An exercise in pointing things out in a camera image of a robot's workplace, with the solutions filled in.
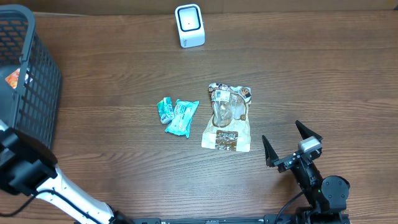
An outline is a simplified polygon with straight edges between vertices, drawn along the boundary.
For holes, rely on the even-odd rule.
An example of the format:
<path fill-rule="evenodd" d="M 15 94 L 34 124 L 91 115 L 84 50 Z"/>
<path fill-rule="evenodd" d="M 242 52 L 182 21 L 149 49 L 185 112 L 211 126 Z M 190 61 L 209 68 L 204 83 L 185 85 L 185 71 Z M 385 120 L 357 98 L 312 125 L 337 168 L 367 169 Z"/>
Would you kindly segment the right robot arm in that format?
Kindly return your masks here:
<path fill-rule="evenodd" d="M 278 214 L 265 215 L 264 223 L 349 223 L 349 215 L 343 213 L 349 196 L 349 182 L 338 175 L 322 177 L 314 160 L 322 154 L 323 138 L 300 121 L 296 121 L 295 125 L 302 140 L 298 143 L 297 151 L 282 159 L 269 140 L 262 136 L 266 165 L 276 167 L 280 173 L 291 170 L 300 187 L 300 192 Z M 294 214 L 285 215 L 284 211 L 302 195 L 309 206 L 299 207 Z"/>

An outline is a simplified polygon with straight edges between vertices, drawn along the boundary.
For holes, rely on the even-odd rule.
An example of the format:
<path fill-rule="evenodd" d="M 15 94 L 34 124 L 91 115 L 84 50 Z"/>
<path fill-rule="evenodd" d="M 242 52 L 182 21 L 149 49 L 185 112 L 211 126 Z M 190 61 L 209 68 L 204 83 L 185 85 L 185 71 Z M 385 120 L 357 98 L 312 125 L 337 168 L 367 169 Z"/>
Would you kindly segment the brown white snack bag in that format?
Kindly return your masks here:
<path fill-rule="evenodd" d="M 251 89 L 211 83 L 208 86 L 212 116 L 202 134 L 201 146 L 207 149 L 248 152 L 251 148 L 249 105 Z"/>

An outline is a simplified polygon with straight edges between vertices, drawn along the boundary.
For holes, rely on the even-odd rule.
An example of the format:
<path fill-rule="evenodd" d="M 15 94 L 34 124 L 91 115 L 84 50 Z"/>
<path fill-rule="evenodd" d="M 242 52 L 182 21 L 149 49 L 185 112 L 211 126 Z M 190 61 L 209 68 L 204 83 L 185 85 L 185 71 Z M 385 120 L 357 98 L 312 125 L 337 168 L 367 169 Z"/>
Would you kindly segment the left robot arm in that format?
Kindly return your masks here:
<path fill-rule="evenodd" d="M 30 199 L 13 217 L 39 198 L 75 219 L 77 223 L 127 224 L 130 218 L 114 210 L 73 183 L 60 169 L 54 154 L 40 141 L 1 122 L 1 190 Z"/>

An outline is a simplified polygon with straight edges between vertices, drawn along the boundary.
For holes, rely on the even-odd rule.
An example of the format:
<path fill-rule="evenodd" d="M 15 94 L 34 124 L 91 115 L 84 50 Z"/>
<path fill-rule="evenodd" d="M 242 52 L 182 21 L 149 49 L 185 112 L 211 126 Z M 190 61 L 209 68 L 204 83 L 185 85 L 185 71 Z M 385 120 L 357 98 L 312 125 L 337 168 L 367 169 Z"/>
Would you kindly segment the teal wet wipes pack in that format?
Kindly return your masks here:
<path fill-rule="evenodd" d="M 165 132 L 189 138 L 190 126 L 199 104 L 199 101 L 182 101 L 177 99 L 174 108 L 174 119 L 168 124 Z"/>

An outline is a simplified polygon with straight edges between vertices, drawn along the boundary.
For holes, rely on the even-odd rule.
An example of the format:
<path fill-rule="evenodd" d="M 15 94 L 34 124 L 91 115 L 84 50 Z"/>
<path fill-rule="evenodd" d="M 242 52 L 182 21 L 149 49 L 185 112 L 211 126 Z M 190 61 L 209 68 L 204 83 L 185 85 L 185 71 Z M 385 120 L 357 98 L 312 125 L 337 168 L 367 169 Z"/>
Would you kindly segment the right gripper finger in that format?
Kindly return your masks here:
<path fill-rule="evenodd" d="M 273 149 L 265 135 L 262 135 L 262 142 L 264 145 L 264 151 L 266 156 L 266 165 L 275 166 L 275 162 L 279 160 L 278 155 L 276 154 L 275 150 Z"/>
<path fill-rule="evenodd" d="M 301 123 L 299 120 L 295 121 L 295 125 L 302 137 L 303 140 L 308 139 L 310 137 L 316 138 L 318 141 L 322 141 L 323 137 L 317 134 L 315 131 L 312 131 L 311 129 L 307 128 L 303 123 Z"/>

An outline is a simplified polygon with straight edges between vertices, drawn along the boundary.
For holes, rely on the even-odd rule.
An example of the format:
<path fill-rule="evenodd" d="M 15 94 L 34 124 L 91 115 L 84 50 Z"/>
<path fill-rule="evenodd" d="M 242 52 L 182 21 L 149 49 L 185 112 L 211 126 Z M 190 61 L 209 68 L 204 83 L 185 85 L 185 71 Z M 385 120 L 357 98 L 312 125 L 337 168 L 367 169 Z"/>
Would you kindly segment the small green white packet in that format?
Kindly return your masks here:
<path fill-rule="evenodd" d="M 171 97 L 164 97 L 161 101 L 158 102 L 157 108 L 159 112 L 160 122 L 162 124 L 170 123 L 174 119 L 175 114 Z"/>

